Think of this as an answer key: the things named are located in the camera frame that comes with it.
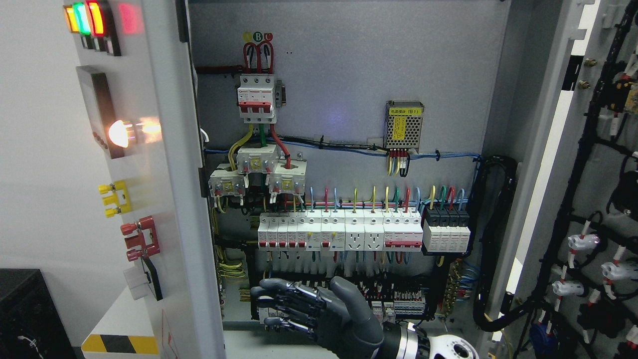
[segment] green indicator light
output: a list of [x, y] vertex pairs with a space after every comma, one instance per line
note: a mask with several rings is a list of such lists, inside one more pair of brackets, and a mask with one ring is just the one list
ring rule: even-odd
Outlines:
[[86, 15], [86, 10], [84, 9], [84, 3], [73, 4], [73, 12], [75, 13], [75, 20], [78, 23], [78, 29], [80, 30], [80, 34], [90, 35], [91, 28], [89, 27], [89, 18]]

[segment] robotic hand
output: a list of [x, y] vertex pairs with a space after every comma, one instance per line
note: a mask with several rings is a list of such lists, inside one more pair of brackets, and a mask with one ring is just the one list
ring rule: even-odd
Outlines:
[[479, 359], [470, 343], [455, 335], [428, 337], [411, 323], [382, 326], [357, 286], [344, 278], [334, 277], [330, 288], [272, 278], [250, 294], [259, 307], [284, 313], [265, 318], [267, 327], [304, 332], [342, 359]]

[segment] warning sticker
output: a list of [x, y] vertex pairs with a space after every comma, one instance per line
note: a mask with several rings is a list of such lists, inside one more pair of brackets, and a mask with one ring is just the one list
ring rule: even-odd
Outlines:
[[392, 125], [393, 140], [405, 139], [405, 124], [407, 121], [408, 116], [394, 116], [394, 124]]

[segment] glowing light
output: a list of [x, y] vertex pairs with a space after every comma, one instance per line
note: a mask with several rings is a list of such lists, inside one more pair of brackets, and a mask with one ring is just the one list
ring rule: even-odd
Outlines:
[[102, 12], [97, 1], [87, 1], [87, 12], [91, 16], [89, 25], [91, 26], [91, 34], [93, 36], [104, 36], [104, 21], [102, 21]]
[[77, 19], [75, 18], [75, 12], [71, 5], [64, 5], [64, 19], [66, 20], [66, 26], [69, 28], [69, 32], [79, 33]]
[[84, 3], [73, 4], [73, 13], [75, 14], [75, 22], [77, 23], [80, 34], [91, 34], [91, 27], [89, 26], [89, 18], [86, 15], [86, 9]]
[[127, 148], [129, 141], [135, 138], [133, 125], [121, 119], [113, 122], [113, 125], [108, 129], [108, 138], [114, 144], [122, 148]]

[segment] white wall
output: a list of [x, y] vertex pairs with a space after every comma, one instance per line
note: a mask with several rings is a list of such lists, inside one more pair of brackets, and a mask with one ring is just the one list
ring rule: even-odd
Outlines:
[[79, 346], [126, 285], [122, 222], [103, 214], [110, 177], [62, 1], [1, 4], [0, 267], [42, 269]]

